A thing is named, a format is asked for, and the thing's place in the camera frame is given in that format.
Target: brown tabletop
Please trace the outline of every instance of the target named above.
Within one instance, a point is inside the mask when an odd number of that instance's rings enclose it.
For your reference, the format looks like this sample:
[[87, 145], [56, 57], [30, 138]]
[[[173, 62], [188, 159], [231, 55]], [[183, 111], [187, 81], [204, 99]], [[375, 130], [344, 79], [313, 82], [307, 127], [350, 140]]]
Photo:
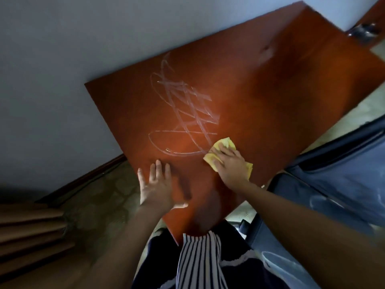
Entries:
[[385, 64], [295, 3], [86, 84], [134, 169], [170, 163], [176, 241], [243, 199], [203, 156], [230, 137], [266, 183], [385, 80]]

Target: person's left arm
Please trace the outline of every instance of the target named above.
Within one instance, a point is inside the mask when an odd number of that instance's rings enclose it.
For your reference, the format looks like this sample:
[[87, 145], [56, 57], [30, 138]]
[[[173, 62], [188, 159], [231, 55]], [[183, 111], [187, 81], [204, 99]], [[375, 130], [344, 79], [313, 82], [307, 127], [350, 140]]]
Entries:
[[147, 183], [138, 170], [141, 205], [111, 247], [90, 269], [76, 289], [131, 288], [141, 254], [161, 217], [174, 205], [170, 165], [163, 176], [159, 160], [150, 167]]

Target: floor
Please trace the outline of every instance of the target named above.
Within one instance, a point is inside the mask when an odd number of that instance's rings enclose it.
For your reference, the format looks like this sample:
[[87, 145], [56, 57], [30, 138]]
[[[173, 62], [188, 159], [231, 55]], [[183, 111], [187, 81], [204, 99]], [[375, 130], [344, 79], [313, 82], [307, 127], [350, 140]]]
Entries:
[[[372, 49], [385, 61], [385, 42]], [[352, 131], [365, 122], [385, 114], [385, 83], [370, 94], [355, 109], [344, 116], [306, 151]], [[70, 223], [67, 235], [78, 246], [84, 247], [90, 258], [97, 260], [107, 249], [139, 205], [139, 187], [136, 174], [128, 162], [114, 166], [104, 176], [93, 179], [82, 187], [57, 199]], [[228, 217], [228, 221], [251, 222], [256, 212], [244, 202]]]

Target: gray wall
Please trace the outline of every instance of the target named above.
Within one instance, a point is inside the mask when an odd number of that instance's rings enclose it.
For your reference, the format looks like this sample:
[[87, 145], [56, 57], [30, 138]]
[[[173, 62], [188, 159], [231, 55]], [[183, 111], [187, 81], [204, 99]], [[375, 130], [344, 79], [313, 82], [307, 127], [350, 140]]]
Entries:
[[[297, 0], [0, 0], [0, 201], [122, 153], [84, 83]], [[376, 0], [305, 0], [343, 30]]]

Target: yellow cloth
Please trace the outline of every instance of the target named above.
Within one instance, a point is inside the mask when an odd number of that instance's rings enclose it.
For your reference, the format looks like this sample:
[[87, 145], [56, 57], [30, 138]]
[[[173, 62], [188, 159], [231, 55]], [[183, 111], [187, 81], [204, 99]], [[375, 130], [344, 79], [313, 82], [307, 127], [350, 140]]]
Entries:
[[[227, 138], [224, 138], [224, 139], [220, 139], [218, 142], [216, 142], [213, 147], [215, 149], [217, 149], [217, 150], [219, 150], [219, 143], [222, 143], [226, 148], [231, 147], [234, 150], [236, 150], [235, 145], [234, 145], [233, 141], [230, 139], [230, 137], [227, 137]], [[218, 172], [218, 170], [216, 169], [216, 167], [214, 165], [214, 162], [213, 162], [214, 159], [219, 160], [220, 162], [223, 163], [223, 161], [220, 160], [218, 158], [218, 156], [215, 155], [214, 153], [207, 153], [203, 157], [203, 160], [205, 160], [212, 167], [212, 169], [214, 169], [214, 171]], [[246, 166], [247, 166], [247, 169], [248, 169], [248, 178], [250, 178], [251, 171], [253, 170], [253, 164], [246, 162]]]

